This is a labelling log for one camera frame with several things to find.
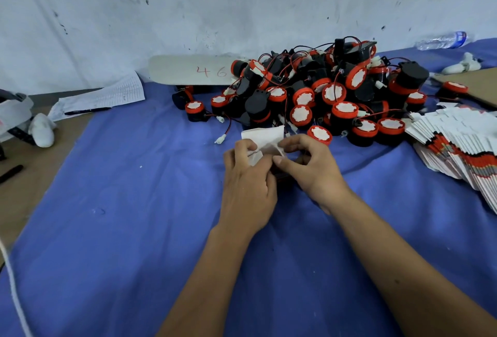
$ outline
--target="water bottle label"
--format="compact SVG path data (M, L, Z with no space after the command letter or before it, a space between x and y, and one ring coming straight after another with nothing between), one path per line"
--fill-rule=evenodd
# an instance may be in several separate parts
M464 31L456 31L456 42L451 46L451 48L459 48L464 45L468 39L468 34Z

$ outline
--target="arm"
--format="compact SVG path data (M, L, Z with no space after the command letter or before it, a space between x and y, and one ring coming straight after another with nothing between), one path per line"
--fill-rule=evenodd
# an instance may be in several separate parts
M157 337L222 336L231 294L252 237L264 227L276 205L271 156L254 167L247 151L257 146L241 140L224 155L226 174L219 223L211 230L195 269Z
M274 157L332 215L407 337L495 336L497 321L428 264L345 183L328 147L305 135L283 140L306 149L302 165Z

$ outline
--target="white cord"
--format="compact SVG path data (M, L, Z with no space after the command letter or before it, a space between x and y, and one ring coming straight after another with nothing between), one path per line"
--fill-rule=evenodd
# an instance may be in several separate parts
M7 248L3 245L0 239L0 251L2 251L3 260L5 261L5 267L7 268L7 274L9 275L10 282L10 295L12 296L12 301L14 302L14 307L16 308L17 316L21 322L21 328L26 337L33 337L31 330L29 329L28 323L26 321L26 316L24 311L22 311L21 303L19 302L19 297L17 296L16 280L14 278L14 271L12 270L12 265L10 264L9 254L7 253Z

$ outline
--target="blue tablecloth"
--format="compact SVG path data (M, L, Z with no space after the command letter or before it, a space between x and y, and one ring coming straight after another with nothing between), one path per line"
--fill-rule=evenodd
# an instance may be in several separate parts
M497 39L457 50L403 49L431 71L464 51L497 66ZM37 337L153 336L219 216L222 153L240 138L215 119L191 123L172 88L98 113L76 142L12 250ZM432 86L425 91L433 93ZM208 95L200 99L207 101ZM497 316L497 216L461 181L392 149L331 144L345 179L426 260ZM0 275L0 334L21 336ZM296 186L279 193L253 239L226 321L227 336L397 336L401 332L338 224Z

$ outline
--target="dirty white wall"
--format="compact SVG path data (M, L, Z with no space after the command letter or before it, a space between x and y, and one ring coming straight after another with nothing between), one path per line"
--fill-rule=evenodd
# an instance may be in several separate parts
M155 54L255 56L347 34L379 50L427 33L497 36L494 0L0 0L0 88L106 86Z

